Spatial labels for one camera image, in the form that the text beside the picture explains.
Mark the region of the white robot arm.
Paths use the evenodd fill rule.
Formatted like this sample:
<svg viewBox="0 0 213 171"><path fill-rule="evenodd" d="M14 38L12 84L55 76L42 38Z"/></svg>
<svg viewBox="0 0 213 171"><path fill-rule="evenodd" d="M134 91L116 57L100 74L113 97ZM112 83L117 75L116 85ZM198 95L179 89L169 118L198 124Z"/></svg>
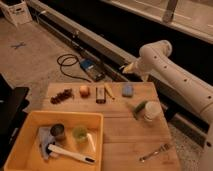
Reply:
<svg viewBox="0 0 213 171"><path fill-rule="evenodd" d="M213 171L213 86L172 62L171 53L168 40L145 44L139 50L140 57L125 66L123 72L144 79L155 71L209 124L198 170Z"/></svg>

